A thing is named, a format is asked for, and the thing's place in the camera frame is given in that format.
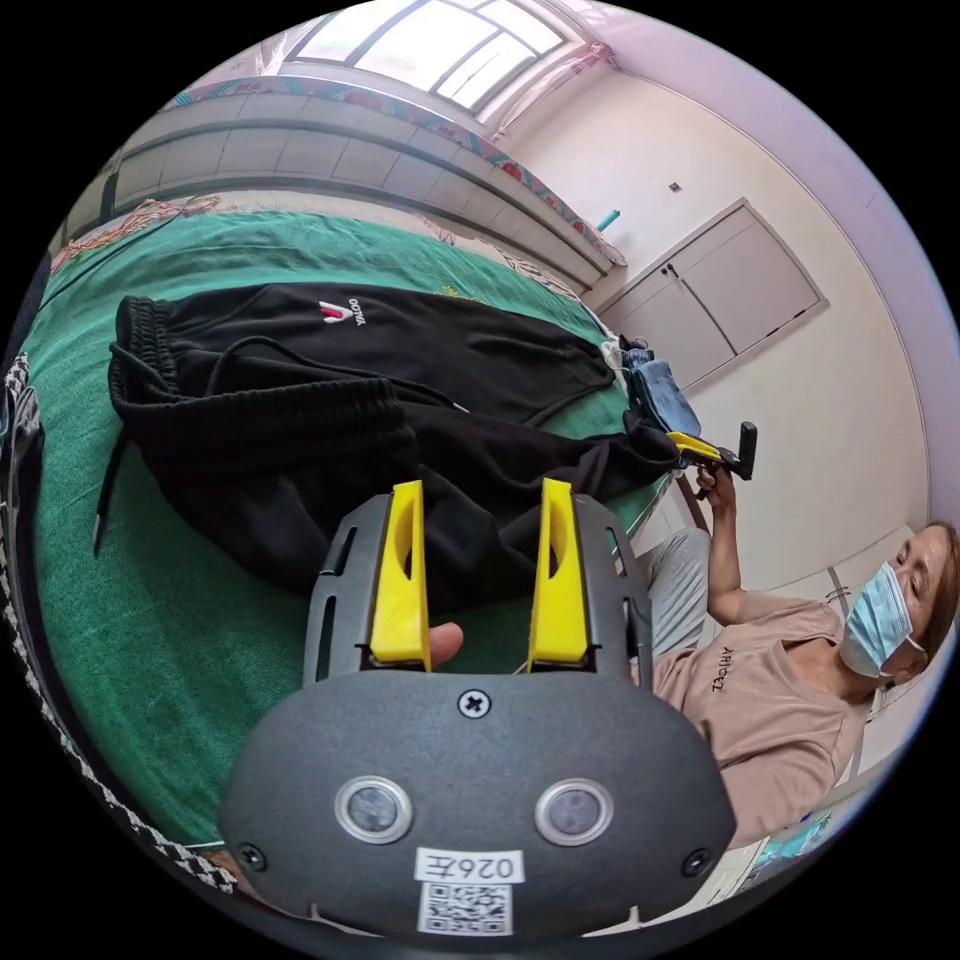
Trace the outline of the person's right hand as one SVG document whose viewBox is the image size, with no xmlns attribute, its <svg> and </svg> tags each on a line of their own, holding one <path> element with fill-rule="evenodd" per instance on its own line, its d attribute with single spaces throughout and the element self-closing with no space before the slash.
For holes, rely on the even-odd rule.
<svg viewBox="0 0 960 960">
<path fill-rule="evenodd" d="M 714 520 L 736 514 L 737 498 L 731 473 L 723 467 L 697 468 L 697 496 L 711 508 Z"/>
</svg>

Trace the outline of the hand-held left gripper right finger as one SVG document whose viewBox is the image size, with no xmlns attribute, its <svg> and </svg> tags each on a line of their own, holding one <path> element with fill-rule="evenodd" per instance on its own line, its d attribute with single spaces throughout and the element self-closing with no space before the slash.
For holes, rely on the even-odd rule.
<svg viewBox="0 0 960 960">
<path fill-rule="evenodd" d="M 578 669 L 590 647 L 577 516 L 570 484 L 542 484 L 527 670 Z"/>
</svg>

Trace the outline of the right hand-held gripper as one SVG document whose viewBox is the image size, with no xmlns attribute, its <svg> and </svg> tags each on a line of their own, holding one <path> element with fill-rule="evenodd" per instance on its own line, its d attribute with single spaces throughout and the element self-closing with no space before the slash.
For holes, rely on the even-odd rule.
<svg viewBox="0 0 960 960">
<path fill-rule="evenodd" d="M 697 464 L 696 470 L 699 466 L 726 468 L 731 473 L 734 483 L 739 468 L 739 460 L 735 454 L 683 432 L 668 432 L 667 437 L 673 442 L 682 457 L 702 459 Z"/>
</svg>

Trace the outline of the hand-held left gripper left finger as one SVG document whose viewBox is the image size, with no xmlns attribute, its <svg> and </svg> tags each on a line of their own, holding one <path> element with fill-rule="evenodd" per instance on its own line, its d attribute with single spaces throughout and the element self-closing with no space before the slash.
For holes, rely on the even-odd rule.
<svg viewBox="0 0 960 960">
<path fill-rule="evenodd" d="M 377 664 L 388 668 L 432 670 L 420 481 L 396 485 L 387 505 L 371 654 Z"/>
</svg>

